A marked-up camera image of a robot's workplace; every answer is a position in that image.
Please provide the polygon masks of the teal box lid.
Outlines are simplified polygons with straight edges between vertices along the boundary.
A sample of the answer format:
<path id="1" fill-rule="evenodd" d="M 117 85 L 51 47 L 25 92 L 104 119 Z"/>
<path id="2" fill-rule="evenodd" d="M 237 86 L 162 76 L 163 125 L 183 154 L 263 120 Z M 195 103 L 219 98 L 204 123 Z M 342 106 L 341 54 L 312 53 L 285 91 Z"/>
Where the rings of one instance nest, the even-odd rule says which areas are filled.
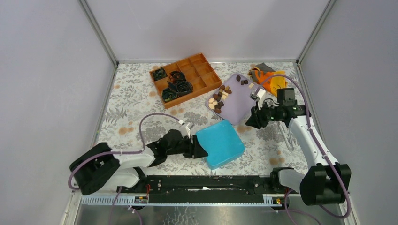
<path id="1" fill-rule="evenodd" d="M 222 120 L 196 133 L 201 147 L 208 153 L 206 163 L 211 170 L 217 169 L 241 157 L 245 145 L 227 120 Z"/>

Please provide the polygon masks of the metal serving tongs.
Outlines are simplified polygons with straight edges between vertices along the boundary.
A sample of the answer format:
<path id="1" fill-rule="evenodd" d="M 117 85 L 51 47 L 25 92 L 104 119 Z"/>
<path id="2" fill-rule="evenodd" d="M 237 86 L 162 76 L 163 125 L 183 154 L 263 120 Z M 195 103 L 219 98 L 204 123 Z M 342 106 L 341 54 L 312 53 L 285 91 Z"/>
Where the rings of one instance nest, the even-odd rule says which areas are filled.
<path id="1" fill-rule="evenodd" d="M 282 133 L 282 136 L 286 143 L 287 149 L 290 152 L 293 152 L 295 150 L 295 144 L 294 144 L 293 137 L 292 137 L 292 134 L 291 134 L 289 128 L 286 127 L 284 122 L 280 122 L 280 121 L 278 122 L 278 128 Z"/>

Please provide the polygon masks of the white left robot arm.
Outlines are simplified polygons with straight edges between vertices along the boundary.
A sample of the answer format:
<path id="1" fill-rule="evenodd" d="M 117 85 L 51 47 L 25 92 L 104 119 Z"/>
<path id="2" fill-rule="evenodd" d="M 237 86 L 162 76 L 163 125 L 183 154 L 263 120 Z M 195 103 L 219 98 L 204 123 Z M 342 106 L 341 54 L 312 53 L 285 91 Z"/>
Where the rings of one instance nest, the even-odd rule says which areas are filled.
<path id="1" fill-rule="evenodd" d="M 145 150 L 113 151 L 106 142 L 101 142 L 70 164 L 70 179 L 76 181 L 83 195 L 118 186 L 139 193 L 144 190 L 146 181 L 138 170 L 158 166 L 169 155 L 178 154 L 193 159 L 208 156 L 196 135 L 183 135 L 171 129 L 157 141 L 147 144 Z"/>

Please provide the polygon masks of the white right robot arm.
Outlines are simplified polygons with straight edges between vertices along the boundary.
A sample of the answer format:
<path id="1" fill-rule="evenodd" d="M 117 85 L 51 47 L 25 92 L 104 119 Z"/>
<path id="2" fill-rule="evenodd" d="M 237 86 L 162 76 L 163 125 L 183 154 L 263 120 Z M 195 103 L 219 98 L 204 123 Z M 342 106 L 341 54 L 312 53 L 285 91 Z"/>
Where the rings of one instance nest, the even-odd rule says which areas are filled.
<path id="1" fill-rule="evenodd" d="M 341 164 L 322 142 L 306 105 L 298 105 L 293 88 L 277 90 L 277 105 L 266 103 L 265 90 L 257 89 L 250 97 L 251 108 L 247 126 L 261 129 L 271 121 L 283 122 L 298 141 L 307 161 L 308 172 L 302 174 L 290 167 L 274 168 L 269 187 L 275 193 L 286 188 L 298 193 L 306 205 L 347 203 L 351 169 Z"/>

